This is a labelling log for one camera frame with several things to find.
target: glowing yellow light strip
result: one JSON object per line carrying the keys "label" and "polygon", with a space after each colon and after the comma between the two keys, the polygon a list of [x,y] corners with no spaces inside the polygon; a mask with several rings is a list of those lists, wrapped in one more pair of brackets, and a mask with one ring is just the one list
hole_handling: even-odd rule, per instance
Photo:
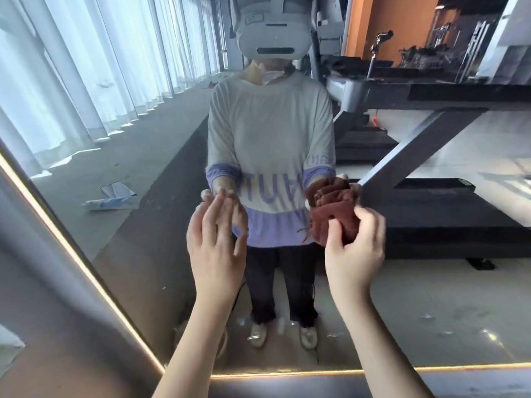
{"label": "glowing yellow light strip", "polygon": [[[502,363],[498,365],[465,365],[465,366],[434,366],[415,367],[419,373],[429,371],[461,371],[461,370],[506,370],[531,368],[531,362],[525,363]],[[213,379],[229,378],[258,378],[258,377],[280,377],[280,376],[350,376],[361,375],[363,370],[318,370],[318,371],[278,371],[271,373],[242,373],[242,374],[214,374]]]}
{"label": "glowing yellow light strip", "polygon": [[89,268],[83,263],[83,260],[81,259],[81,257],[71,247],[70,243],[65,239],[61,231],[57,228],[54,222],[50,219],[48,214],[44,211],[43,207],[41,207],[39,202],[35,199],[35,197],[32,195],[30,190],[28,190],[28,188],[25,186],[22,180],[20,180],[17,173],[13,170],[9,162],[5,159],[4,155],[1,153],[0,153],[0,167],[2,168],[6,176],[9,178],[9,180],[11,180],[11,183],[13,184],[13,186],[18,189],[20,194],[22,194],[23,198],[28,202],[28,204],[30,204],[30,206],[33,208],[36,215],[43,222],[43,224],[48,228],[50,233],[55,236],[59,244],[63,246],[67,254],[76,263],[76,265],[79,267],[81,272],[88,278],[90,283],[92,283],[92,285],[96,288],[99,294],[103,297],[103,300],[106,301],[107,304],[111,307],[111,309],[114,311],[116,316],[120,319],[120,321],[123,323],[125,328],[133,336],[135,341],[137,341],[138,344],[142,347],[142,349],[148,355],[149,359],[153,362],[157,370],[159,370],[161,374],[164,373],[163,364],[157,359],[157,357],[151,351],[149,346],[147,346],[147,344],[142,340],[142,337],[136,332],[136,330],[134,329],[133,325],[129,322],[127,317],[125,317],[125,315],[122,313],[120,308],[116,306],[116,303],[111,299],[111,297],[108,295],[105,289],[103,289],[103,287],[98,282],[98,280],[90,272]]}

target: treadmill foot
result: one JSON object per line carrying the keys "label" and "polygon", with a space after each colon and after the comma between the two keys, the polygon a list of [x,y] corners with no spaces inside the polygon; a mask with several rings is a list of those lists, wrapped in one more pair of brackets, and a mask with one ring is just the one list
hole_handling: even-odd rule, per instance
{"label": "treadmill foot", "polygon": [[485,258],[467,258],[466,260],[468,261],[468,264],[478,271],[493,271],[496,269],[496,266],[492,261]]}

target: black pants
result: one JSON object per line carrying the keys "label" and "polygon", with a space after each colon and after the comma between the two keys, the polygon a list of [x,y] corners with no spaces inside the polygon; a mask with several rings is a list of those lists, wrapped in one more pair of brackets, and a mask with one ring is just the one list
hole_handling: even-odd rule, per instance
{"label": "black pants", "polygon": [[275,268],[284,273],[292,321],[313,327],[317,312],[313,307],[315,245],[275,248],[248,247],[245,281],[251,294],[252,319],[257,324],[275,319],[273,280]]}

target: white shoe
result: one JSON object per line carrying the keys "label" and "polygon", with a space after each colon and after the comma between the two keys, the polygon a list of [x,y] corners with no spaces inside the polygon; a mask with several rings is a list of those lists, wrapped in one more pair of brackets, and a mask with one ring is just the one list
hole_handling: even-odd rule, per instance
{"label": "white shoe", "polygon": [[317,346],[317,328],[300,327],[301,343],[306,349],[315,349]]}
{"label": "white shoe", "polygon": [[267,325],[251,323],[251,335],[248,340],[251,342],[253,348],[262,348],[266,343]]}

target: shirt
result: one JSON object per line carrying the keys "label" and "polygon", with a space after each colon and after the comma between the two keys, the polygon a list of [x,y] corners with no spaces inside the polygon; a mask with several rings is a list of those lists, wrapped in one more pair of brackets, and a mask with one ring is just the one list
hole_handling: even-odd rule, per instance
{"label": "shirt", "polygon": [[262,86],[230,77],[214,89],[208,129],[207,179],[211,188],[216,177],[234,179],[249,216],[248,245],[303,244],[304,189],[315,176],[335,175],[326,88],[300,72]]}

